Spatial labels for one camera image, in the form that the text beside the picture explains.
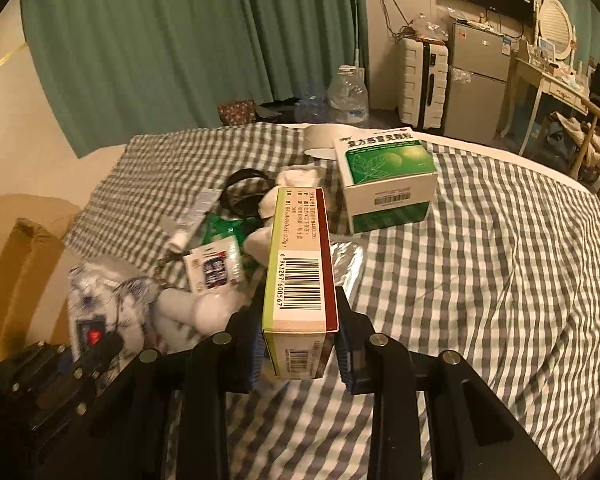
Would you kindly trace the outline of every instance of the oval mirror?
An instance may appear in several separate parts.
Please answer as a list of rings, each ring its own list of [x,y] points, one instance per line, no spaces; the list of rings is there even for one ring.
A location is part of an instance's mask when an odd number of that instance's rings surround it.
[[[539,14],[540,36],[555,45],[555,59],[571,53],[573,29],[567,11],[559,0],[544,0]]]

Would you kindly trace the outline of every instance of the refrigerator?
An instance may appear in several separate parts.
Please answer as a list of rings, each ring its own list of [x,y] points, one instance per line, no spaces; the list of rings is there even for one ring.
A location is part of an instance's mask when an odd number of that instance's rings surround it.
[[[489,144],[496,133],[509,73],[511,40],[454,24],[445,137]]]

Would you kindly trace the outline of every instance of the barcode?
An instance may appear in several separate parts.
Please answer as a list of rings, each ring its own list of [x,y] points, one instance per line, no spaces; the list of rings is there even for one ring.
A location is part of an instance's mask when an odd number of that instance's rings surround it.
[[[411,193],[400,193],[400,195],[380,196],[374,200],[374,204],[390,204],[391,202],[400,202],[400,200],[408,200],[411,198]]]
[[[318,258],[284,258],[285,283],[307,283],[320,285],[320,263]]]
[[[318,258],[282,258],[285,267],[280,285],[282,304],[280,308],[320,310],[320,261]]]
[[[308,350],[285,350],[286,371],[290,374],[303,374],[309,367]]]

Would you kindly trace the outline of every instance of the green curtain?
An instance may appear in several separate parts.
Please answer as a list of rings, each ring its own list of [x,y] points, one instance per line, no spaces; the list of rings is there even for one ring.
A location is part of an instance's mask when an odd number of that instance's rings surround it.
[[[364,0],[21,2],[40,81],[78,156],[135,134],[219,126],[219,104],[325,91],[356,41],[367,59]]]
[[[571,23],[576,27],[578,49],[574,67],[581,61],[586,67],[589,56],[600,63],[600,13],[591,0],[560,0]]]

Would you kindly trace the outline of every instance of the checkered bed sheet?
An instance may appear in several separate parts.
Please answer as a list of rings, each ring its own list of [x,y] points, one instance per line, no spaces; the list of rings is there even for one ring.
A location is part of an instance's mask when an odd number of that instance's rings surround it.
[[[162,215],[240,168],[319,164],[346,232],[335,162],[302,154],[302,132],[272,124],[137,136],[95,189],[66,244],[151,274],[166,252]],[[561,478],[600,448],[600,204],[533,170],[426,142],[439,170],[427,219],[376,230],[352,307],[408,349],[457,349],[511,410]],[[168,282],[186,286],[182,264]],[[424,414],[422,467],[430,478]],[[332,357],[325,377],[228,398],[232,476],[366,475],[372,398],[352,397]]]

